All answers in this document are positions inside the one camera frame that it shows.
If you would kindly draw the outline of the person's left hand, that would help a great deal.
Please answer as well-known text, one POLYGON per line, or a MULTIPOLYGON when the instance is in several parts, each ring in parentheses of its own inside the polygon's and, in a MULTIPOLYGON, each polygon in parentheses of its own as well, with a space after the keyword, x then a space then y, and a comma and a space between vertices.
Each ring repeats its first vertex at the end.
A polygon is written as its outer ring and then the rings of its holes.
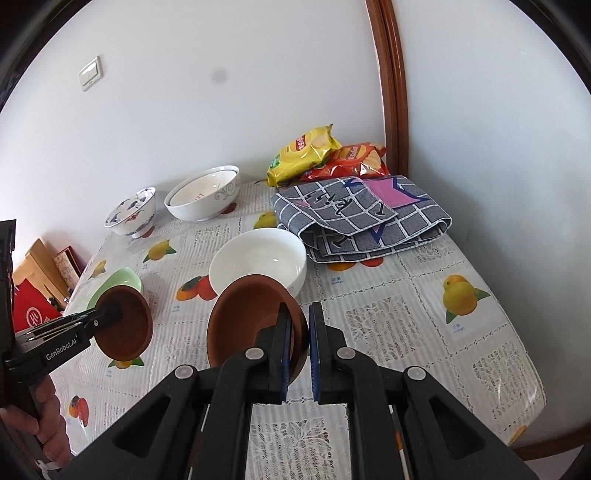
POLYGON ((36 436, 43 445, 44 455, 58 467, 65 467, 70 463, 72 453, 65 419, 60 414, 60 402, 50 376, 39 382, 35 396, 41 406, 39 420, 14 405, 1 408, 1 419, 7 426, 36 436))

